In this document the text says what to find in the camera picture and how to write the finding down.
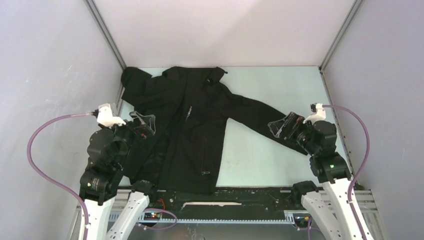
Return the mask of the black jacket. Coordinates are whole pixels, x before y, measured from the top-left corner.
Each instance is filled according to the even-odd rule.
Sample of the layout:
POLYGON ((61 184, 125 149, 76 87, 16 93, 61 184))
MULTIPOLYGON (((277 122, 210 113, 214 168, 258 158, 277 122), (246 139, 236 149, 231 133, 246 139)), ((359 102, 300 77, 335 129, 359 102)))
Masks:
POLYGON ((228 120, 304 155, 296 143, 272 134, 268 124, 285 114, 231 92, 221 67, 173 66, 154 76, 129 66, 121 74, 122 100, 141 115, 155 116, 155 134, 133 142, 124 175, 131 184, 160 190, 211 194, 222 163, 228 120))

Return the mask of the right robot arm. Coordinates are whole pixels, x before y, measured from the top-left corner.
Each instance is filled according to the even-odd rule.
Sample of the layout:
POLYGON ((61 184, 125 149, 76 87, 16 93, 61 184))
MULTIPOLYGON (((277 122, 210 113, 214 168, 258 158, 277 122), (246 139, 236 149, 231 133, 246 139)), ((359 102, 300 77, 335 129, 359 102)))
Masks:
POLYGON ((326 205, 312 181, 295 183, 291 204, 305 209, 310 220, 327 240, 371 240, 372 233, 357 203, 353 177, 345 159, 336 151, 337 128, 317 112, 304 118, 291 112, 283 119, 268 123, 279 139, 300 146, 310 156, 310 169, 329 198, 326 205))

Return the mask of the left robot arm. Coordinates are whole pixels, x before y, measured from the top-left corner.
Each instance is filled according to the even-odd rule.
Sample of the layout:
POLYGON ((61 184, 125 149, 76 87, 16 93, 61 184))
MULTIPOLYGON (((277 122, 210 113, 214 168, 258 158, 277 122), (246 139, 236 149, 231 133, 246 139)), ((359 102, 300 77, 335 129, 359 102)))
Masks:
POLYGON ((127 203, 108 229, 109 217, 124 176, 124 167, 133 142, 153 137, 156 133, 155 115, 130 112, 131 121, 113 114, 108 106, 92 113, 100 130, 93 133, 87 148, 88 164, 80 178, 81 205, 80 240, 126 240, 146 208, 153 208, 158 194, 152 183, 141 181, 133 188, 127 203))

